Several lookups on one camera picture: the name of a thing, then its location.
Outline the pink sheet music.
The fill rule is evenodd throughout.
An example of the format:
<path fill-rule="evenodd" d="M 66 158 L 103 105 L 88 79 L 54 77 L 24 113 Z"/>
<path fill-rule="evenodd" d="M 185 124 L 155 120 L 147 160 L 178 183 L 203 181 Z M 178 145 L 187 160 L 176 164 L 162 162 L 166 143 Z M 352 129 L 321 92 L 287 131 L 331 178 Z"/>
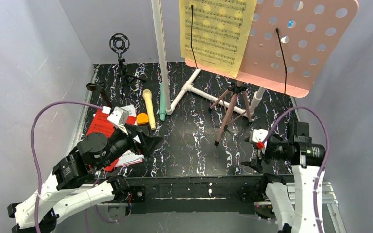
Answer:
<path fill-rule="evenodd" d="M 117 163 L 115 164 L 115 168 L 117 167 L 123 167 L 123 166 L 129 166 L 137 163 L 141 163 L 144 159 L 143 158 L 136 158 L 136 159 L 128 159 L 121 157 L 118 159 Z"/>

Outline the red folder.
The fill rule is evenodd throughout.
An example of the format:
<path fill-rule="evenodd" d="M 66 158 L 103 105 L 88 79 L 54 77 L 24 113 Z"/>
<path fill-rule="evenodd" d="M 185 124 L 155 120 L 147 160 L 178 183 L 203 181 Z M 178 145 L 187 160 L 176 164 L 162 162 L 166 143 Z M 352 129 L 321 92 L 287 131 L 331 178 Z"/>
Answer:
<path fill-rule="evenodd" d="M 115 129 L 113 125 L 107 121 L 107 116 L 108 115 L 103 113 L 102 110 L 97 110 L 94 115 L 94 119 L 92 120 L 85 135 L 88 136 L 90 133 L 103 133 L 107 137 L 110 137 Z M 126 158 L 128 159 L 143 158 L 140 155 L 133 154 L 131 151 L 127 151 L 121 157 L 124 157 L 125 159 Z M 115 169 L 114 166 L 117 163 L 118 159 L 113 161 L 109 166 L 105 167 L 104 171 L 107 171 L 107 172 L 113 171 Z"/>

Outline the black tripod shock mount stand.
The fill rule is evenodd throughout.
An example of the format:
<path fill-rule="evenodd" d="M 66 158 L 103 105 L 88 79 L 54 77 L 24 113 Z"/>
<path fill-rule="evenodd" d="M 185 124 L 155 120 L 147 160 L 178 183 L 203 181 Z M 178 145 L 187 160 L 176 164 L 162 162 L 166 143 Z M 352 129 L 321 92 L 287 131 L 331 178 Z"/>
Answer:
<path fill-rule="evenodd" d="M 120 68 L 120 78 L 122 79 L 122 89 L 120 91 L 121 99 L 124 99 L 125 89 L 130 89 L 131 83 L 135 80 L 139 80 L 143 83 L 146 82 L 145 79 L 130 75 L 127 67 L 126 67 L 126 60 L 122 57 L 122 55 L 127 52 L 129 49 L 130 42 L 126 35 L 122 33 L 116 33 L 111 36 L 109 39 L 109 47 L 110 49 L 117 54 L 118 56 L 118 65 Z"/>

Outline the pink music stand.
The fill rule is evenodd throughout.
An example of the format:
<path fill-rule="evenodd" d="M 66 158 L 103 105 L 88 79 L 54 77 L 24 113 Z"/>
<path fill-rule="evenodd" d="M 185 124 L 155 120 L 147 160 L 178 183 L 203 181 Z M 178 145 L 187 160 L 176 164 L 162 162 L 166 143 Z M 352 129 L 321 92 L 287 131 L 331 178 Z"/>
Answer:
<path fill-rule="evenodd" d="M 250 116 L 266 90 L 307 96 L 358 8 L 356 0 L 260 0 L 236 77 L 259 90 L 236 112 Z"/>

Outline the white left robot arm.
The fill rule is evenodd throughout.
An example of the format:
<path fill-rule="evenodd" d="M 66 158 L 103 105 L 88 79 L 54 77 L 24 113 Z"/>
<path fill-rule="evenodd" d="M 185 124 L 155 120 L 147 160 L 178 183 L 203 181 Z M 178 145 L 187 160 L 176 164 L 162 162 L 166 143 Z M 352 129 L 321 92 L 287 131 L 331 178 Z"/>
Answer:
<path fill-rule="evenodd" d="M 131 188 L 122 175 L 110 176 L 97 186 L 73 195 L 72 192 L 95 178 L 95 172 L 110 166 L 131 151 L 150 156 L 163 140 L 145 134 L 139 126 L 126 125 L 126 132 L 116 129 L 110 137 L 93 132 L 78 142 L 60 160 L 40 188 L 22 203 L 8 206 L 14 218 L 13 233 L 50 233 L 56 225 L 77 212 L 108 201 L 127 202 Z"/>

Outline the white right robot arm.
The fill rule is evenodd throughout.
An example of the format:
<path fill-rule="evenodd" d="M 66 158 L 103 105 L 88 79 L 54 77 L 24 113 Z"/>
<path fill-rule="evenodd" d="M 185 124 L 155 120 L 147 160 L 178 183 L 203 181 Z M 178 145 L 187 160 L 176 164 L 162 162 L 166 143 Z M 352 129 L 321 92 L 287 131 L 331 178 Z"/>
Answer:
<path fill-rule="evenodd" d="M 287 137 L 269 135 L 265 129 L 255 129 L 246 138 L 256 149 L 254 159 L 242 162 L 258 173 L 263 171 L 262 163 L 271 160 L 290 161 L 295 183 L 295 201 L 292 202 L 287 182 L 283 176 L 264 173 L 254 187 L 242 187 L 243 202 L 268 201 L 271 214 L 276 219 L 280 233 L 323 233 L 322 183 L 326 149 L 312 143 L 309 124 L 290 122 Z"/>

